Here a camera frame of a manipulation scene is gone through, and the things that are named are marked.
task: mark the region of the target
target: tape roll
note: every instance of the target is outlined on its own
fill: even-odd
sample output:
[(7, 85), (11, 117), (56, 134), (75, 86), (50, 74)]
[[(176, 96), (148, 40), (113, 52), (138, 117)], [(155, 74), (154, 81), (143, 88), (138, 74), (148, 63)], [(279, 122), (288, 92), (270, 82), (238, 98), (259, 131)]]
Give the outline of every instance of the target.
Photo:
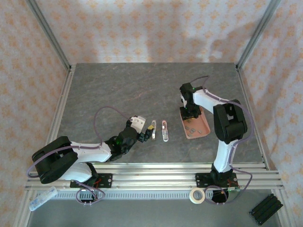
[[(196, 200), (194, 198), (194, 192), (200, 192), (202, 194), (202, 198), (200, 200)], [(189, 199), (194, 204), (201, 204), (205, 200), (205, 192), (201, 188), (194, 188), (189, 194)]]

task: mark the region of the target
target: orange floral backdrop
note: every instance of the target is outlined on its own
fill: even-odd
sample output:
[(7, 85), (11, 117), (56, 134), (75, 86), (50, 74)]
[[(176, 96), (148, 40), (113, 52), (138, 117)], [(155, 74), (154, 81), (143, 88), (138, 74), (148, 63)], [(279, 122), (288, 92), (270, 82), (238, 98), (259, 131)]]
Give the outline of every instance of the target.
[(25, 0), (0, 3), (0, 220), (15, 220), (32, 154), (44, 146), (66, 76)]
[(244, 67), (268, 157), (303, 223), (303, 7), (281, 1)]
[(269, 0), (38, 0), (71, 64), (236, 62)]

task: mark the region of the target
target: small tray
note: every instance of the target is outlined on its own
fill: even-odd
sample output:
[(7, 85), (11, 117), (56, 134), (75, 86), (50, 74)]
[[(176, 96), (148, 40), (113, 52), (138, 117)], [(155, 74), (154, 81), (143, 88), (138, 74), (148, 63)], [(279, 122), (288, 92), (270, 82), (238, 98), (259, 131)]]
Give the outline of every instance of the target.
[(201, 115), (198, 118), (190, 118), (190, 119), (184, 120), (184, 121), (182, 120), (182, 116), (180, 113), (184, 132), (185, 132), (186, 138), (188, 138), (188, 139), (196, 139), (196, 138), (204, 137), (210, 133), (209, 125), (207, 123), (205, 114), (201, 107), (200, 107), (200, 110), (201, 110)]

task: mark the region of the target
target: gray table surface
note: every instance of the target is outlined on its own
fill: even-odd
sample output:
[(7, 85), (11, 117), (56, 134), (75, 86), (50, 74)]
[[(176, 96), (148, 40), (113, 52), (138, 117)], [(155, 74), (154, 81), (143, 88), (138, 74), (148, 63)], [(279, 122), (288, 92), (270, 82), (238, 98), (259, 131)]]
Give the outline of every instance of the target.
[[(51, 200), (31, 213), (28, 227), (257, 227), (249, 211), (270, 193), (247, 190), (223, 206), (190, 200), (104, 200), (84, 207), (75, 200)], [(262, 225), (279, 226), (277, 213)]]
[[(137, 142), (127, 155), (116, 162), (212, 163), (218, 146), (213, 115), (205, 111), (211, 133), (193, 140), (186, 138), (179, 115), (179, 107), (182, 106), (180, 86), (202, 75), (210, 76), (206, 87), (213, 94), (226, 99), (237, 98), (245, 103), (233, 63), (77, 64), (58, 136), (67, 135), (71, 141), (80, 143), (98, 143), (92, 127), (93, 115), (101, 106), (112, 105), (129, 117), (145, 117), (144, 131), (153, 119), (158, 126), (155, 141)], [(193, 85), (197, 87), (202, 83), (199, 80)], [(168, 123), (168, 142), (162, 139), (162, 120)], [(125, 118), (106, 109), (98, 116), (97, 128), (107, 140), (118, 135), (125, 123)], [(234, 162), (262, 162), (256, 137), (238, 146)]]

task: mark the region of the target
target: purple cable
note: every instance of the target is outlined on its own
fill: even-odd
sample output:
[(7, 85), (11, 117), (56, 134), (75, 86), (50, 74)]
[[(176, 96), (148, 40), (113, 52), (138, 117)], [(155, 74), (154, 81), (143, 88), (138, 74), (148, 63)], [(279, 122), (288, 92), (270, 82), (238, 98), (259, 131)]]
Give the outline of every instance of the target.
[[(93, 127), (94, 127), (94, 131), (95, 131), (96, 136), (97, 136), (97, 137), (99, 138), (99, 140), (100, 140), (100, 145), (98, 145), (98, 146), (96, 146), (96, 147), (67, 146), (67, 147), (63, 147), (63, 148), (58, 148), (58, 149), (52, 150), (51, 152), (46, 153), (45, 155), (43, 155), (42, 157), (40, 157), (38, 160), (36, 160), (36, 161), (27, 169), (26, 175), (27, 175), (29, 178), (37, 178), (37, 177), (39, 177), (39, 175), (30, 175), (30, 174), (29, 174), (30, 171), (35, 167), (35, 165), (37, 165), (37, 164), (38, 164), (39, 162), (41, 162), (43, 159), (47, 158), (48, 156), (50, 156), (50, 155), (52, 155), (52, 154), (54, 154), (54, 153), (56, 153), (56, 152), (59, 152), (59, 151), (62, 151), (62, 150), (66, 150), (66, 149), (73, 149), (73, 148), (77, 148), (77, 149), (83, 148), (83, 149), (91, 149), (91, 150), (99, 149), (100, 146), (102, 146), (103, 141), (102, 141), (102, 137), (101, 137), (101, 135), (99, 134), (99, 132), (98, 132), (98, 130), (97, 130), (97, 127), (96, 127), (96, 118), (97, 118), (97, 115), (98, 115), (98, 113), (100, 112), (100, 110), (102, 110), (102, 109), (104, 109), (104, 108), (113, 109), (113, 110), (117, 111), (121, 116), (125, 117), (126, 119), (129, 119), (129, 117), (127, 117), (127, 116), (124, 115), (121, 111), (119, 111), (118, 109), (116, 109), (116, 108), (114, 108), (114, 107), (112, 107), (112, 106), (108, 106), (108, 105), (107, 105), (107, 106), (103, 106), (103, 107), (99, 108), (99, 109), (97, 110), (97, 112), (95, 113), (95, 115), (94, 115)], [(76, 182), (77, 184), (79, 184), (79, 185), (81, 185), (81, 186), (84, 187), (83, 189), (80, 189), (80, 190), (77, 191), (77, 193), (76, 193), (76, 200), (77, 200), (78, 203), (81, 203), (81, 204), (84, 204), (84, 205), (86, 204), (85, 202), (82, 202), (82, 201), (78, 198), (78, 195), (79, 195), (79, 193), (80, 193), (82, 190), (86, 190), (86, 191), (90, 192), (94, 197), (97, 198), (95, 201), (90, 202), (90, 205), (92, 205), (92, 204), (94, 204), (94, 203), (96, 203), (96, 202), (99, 202), (101, 199), (104, 198), (105, 193), (104, 193), (102, 190), (100, 190), (100, 189), (98, 189), (98, 188), (94, 188), (94, 187), (89, 187), (89, 186), (87, 186), (87, 185), (85, 185), (85, 184), (83, 184), (83, 183), (81, 183), (81, 182), (79, 182), (79, 181), (76, 181), (76, 180), (75, 180), (75, 182)], [(101, 197), (100, 199), (98, 199), (98, 195), (97, 195), (97, 194), (94, 194), (93, 190), (100, 192), (100, 193), (102, 194), (102, 197)]]
[[(254, 120), (253, 120), (251, 114), (249, 113), (249, 111), (248, 111), (243, 105), (241, 105), (241, 104), (239, 104), (239, 103), (236, 103), (236, 102), (233, 102), (233, 101), (229, 101), (229, 100), (225, 100), (225, 99), (220, 99), (220, 98), (218, 98), (218, 97), (216, 97), (216, 96), (214, 96), (214, 95), (212, 95), (212, 94), (206, 92), (205, 86), (204, 86), (204, 85), (205, 85), (206, 81), (209, 79), (209, 76), (198, 77), (198, 78), (192, 80), (190, 83), (192, 83), (192, 82), (194, 82), (194, 81), (196, 81), (196, 80), (198, 80), (198, 79), (201, 79), (201, 78), (206, 78), (205, 81), (204, 81), (203, 84), (202, 84), (202, 88), (203, 88), (204, 93), (205, 93), (207, 96), (213, 98), (214, 100), (217, 100), (217, 101), (220, 101), (220, 102), (223, 102), (223, 103), (233, 104), (233, 105), (236, 105), (236, 106), (240, 107), (240, 108), (247, 114), (247, 116), (249, 117), (250, 125), (251, 125), (251, 131), (250, 131), (249, 136), (246, 137), (246, 138), (244, 138), (244, 139), (241, 139), (241, 140), (235, 142), (234, 145), (232, 146), (230, 155), (229, 155), (229, 157), (228, 157), (228, 163), (229, 163), (229, 166), (231, 167), (231, 169), (233, 169), (233, 170), (235, 170), (235, 171), (237, 171), (237, 172), (243, 173), (243, 174), (248, 174), (248, 175), (250, 175), (250, 179), (248, 180), (247, 184), (245, 185), (245, 187), (243, 188), (243, 190), (242, 190), (240, 193), (238, 193), (238, 194), (236, 195), (236, 197), (235, 197), (232, 201), (227, 201), (227, 202), (224, 202), (224, 203), (215, 203), (215, 202), (210, 201), (209, 199), (205, 198), (205, 200), (206, 200), (208, 203), (211, 203), (211, 204), (214, 204), (214, 205), (224, 205), (224, 204), (226, 204), (226, 203), (231, 203), (231, 202), (235, 201), (236, 198), (240, 197), (240, 195), (242, 195), (242, 194), (245, 192), (245, 190), (247, 189), (247, 187), (249, 186), (249, 184), (250, 184), (250, 182), (251, 182), (251, 180), (252, 180), (252, 174), (251, 174), (251, 173), (246, 172), (246, 171), (243, 171), (243, 170), (239, 170), (239, 169), (233, 167), (233, 166), (231, 165), (231, 162), (232, 162), (232, 155), (233, 155), (233, 153), (234, 153), (234, 150), (235, 150), (236, 146), (237, 146), (238, 144), (240, 144), (240, 143), (243, 143), (243, 142), (249, 140), (249, 139), (252, 137), (252, 135), (253, 135), (253, 133), (254, 133)], [(210, 185), (210, 186), (208, 186), (208, 187), (205, 188), (204, 192), (206, 193), (206, 190), (209, 189), (209, 188), (219, 188), (219, 189), (224, 193), (224, 195), (225, 195), (225, 197), (226, 197), (226, 193), (225, 193), (225, 191), (224, 191), (221, 187), (215, 186), (215, 185)]]

